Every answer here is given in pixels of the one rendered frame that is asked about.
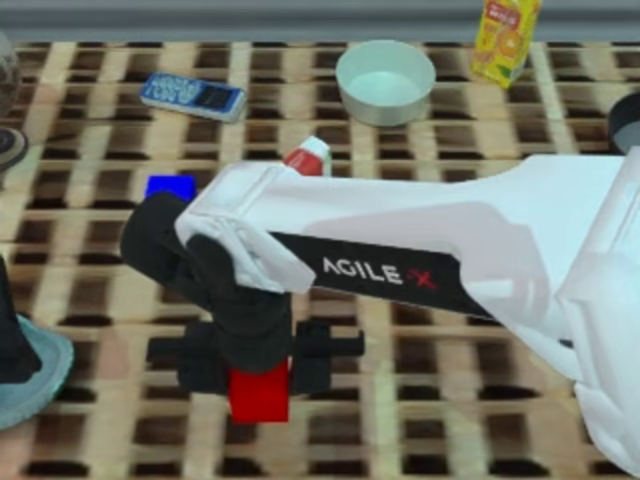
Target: white robotic arm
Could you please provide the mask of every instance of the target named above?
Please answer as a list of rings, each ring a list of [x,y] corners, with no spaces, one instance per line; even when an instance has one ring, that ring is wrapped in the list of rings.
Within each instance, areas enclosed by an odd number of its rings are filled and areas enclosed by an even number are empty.
[[[316,285],[495,318],[576,382],[594,443],[640,475],[640,378],[630,363],[640,341],[639,189],[640,149],[532,156],[459,184],[305,177],[243,162],[175,227],[183,245],[217,239],[247,287]]]

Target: juice box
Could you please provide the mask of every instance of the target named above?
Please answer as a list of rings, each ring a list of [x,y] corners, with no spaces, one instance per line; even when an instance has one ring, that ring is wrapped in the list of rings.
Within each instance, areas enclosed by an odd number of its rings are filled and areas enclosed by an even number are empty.
[[[471,68],[508,88],[527,60],[542,0],[485,0]]]

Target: blue block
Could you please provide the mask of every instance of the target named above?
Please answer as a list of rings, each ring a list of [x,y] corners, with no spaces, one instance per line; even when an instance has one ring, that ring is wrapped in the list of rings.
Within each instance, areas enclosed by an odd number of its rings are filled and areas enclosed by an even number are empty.
[[[159,192],[173,193],[185,202],[190,202],[196,196],[196,179],[191,175],[151,175],[144,198]]]

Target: gray wall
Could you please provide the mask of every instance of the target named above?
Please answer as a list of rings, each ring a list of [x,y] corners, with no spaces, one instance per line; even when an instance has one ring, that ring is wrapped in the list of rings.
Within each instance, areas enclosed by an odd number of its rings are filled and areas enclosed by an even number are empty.
[[[483,0],[0,0],[16,41],[472,41]],[[544,41],[640,41],[640,0],[546,0]]]

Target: woven surface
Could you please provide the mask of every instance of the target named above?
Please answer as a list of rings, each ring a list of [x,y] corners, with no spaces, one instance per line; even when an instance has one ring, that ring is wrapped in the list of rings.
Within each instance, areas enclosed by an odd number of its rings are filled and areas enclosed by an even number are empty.
[[[359,325],[368,353],[337,361],[335,390],[295,400],[287,425],[233,426],[224,400],[181,393],[171,365],[145,365],[150,336],[207,318],[118,258],[150,174],[190,173],[202,187],[225,165],[278,159],[316,134],[335,175],[466,180],[533,153],[606,151],[607,110],[640,84],[640,46],[536,45],[503,92],[470,78],[463,46],[426,45],[439,76],[427,119],[375,130],[340,106],[333,67],[345,47],[19,46],[24,85],[1,123],[33,147],[4,179],[0,253],[18,310],[72,339],[79,359],[44,414],[0,432],[0,479],[620,475],[586,439],[570,385],[494,323],[297,297],[296,319]],[[246,120],[143,107],[137,91],[155,70],[248,89]]]

